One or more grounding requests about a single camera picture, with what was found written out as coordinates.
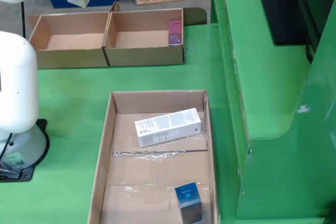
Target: label sticker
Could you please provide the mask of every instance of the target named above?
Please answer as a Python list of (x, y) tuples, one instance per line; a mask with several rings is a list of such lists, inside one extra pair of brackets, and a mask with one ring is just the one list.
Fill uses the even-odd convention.
[(3, 156), (1, 162), (7, 167), (21, 167), (25, 165), (25, 161), (23, 160), (22, 156), (19, 152), (15, 152), (12, 154), (8, 154)]

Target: metal bolt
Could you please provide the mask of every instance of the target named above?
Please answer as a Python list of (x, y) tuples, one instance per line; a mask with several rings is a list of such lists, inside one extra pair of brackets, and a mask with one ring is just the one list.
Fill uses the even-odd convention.
[(252, 147), (253, 147), (253, 144), (250, 144), (250, 147), (247, 150), (247, 155), (251, 155), (252, 154)]

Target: black panel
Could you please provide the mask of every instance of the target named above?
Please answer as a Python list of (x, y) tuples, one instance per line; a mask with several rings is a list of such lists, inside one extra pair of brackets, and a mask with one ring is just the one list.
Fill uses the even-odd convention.
[(297, 0), (262, 0), (275, 44), (305, 44), (307, 28)]

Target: green workbench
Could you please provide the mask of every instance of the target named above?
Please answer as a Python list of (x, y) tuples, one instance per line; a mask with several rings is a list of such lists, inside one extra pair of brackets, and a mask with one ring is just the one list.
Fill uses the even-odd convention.
[[(222, 223), (323, 223), (314, 218), (321, 207), (312, 202), (331, 187), (308, 183), (302, 166), (325, 176), (335, 155), (316, 155), (330, 150), (330, 143), (317, 145), (313, 130), (294, 129), (320, 116), (314, 109), (295, 115), (299, 102), (314, 106), (331, 96), (332, 85), (317, 80), (326, 81), (318, 76), (322, 67), (331, 73), (336, 66), (333, 42), (321, 39), (324, 51), (317, 55), (325, 57), (312, 67), (302, 46), (275, 47), (261, 0), (212, 0), (211, 21), (185, 27), (184, 65), (39, 70), (39, 118), (48, 120), (50, 150), (30, 182), (0, 184), (0, 223), (86, 223), (110, 92), (179, 89), (208, 92)], [(324, 33), (332, 37), (333, 29), (336, 22)], [(324, 131), (317, 131), (319, 140), (330, 140)], [(254, 220), (276, 215), (282, 219)]]

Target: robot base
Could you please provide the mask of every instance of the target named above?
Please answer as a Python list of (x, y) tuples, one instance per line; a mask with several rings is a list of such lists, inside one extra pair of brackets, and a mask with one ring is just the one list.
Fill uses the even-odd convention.
[(36, 125), (38, 126), (39, 129), (36, 128), (35, 130), (33, 130), (33, 134), (35, 134), (34, 133), (34, 131), (35, 131), (36, 135), (37, 136), (39, 135), (38, 140), (36, 140), (36, 138), (32, 138), (33, 140), (23, 141), (23, 143), (22, 143), (22, 146), (23, 145), (25, 145), (25, 146), (38, 145), (37, 148), (35, 148), (35, 149), (37, 149), (37, 152), (34, 154), (35, 157), (34, 157), (34, 155), (31, 157), (32, 160), (34, 160), (33, 161), (34, 163), (29, 164), (28, 167), (23, 166), (23, 169), (13, 170), (13, 174), (8, 175), (8, 176), (3, 175), (4, 173), (2, 173), (2, 170), (1, 170), (1, 167), (0, 167), (0, 183), (30, 181), (32, 176), (33, 176), (35, 166), (37, 166), (47, 155), (48, 150), (49, 150), (49, 146), (50, 146), (49, 137), (48, 137), (47, 133), (45, 132), (45, 129), (46, 129), (46, 126), (47, 126), (47, 120), (38, 119), (37, 122), (36, 122)]

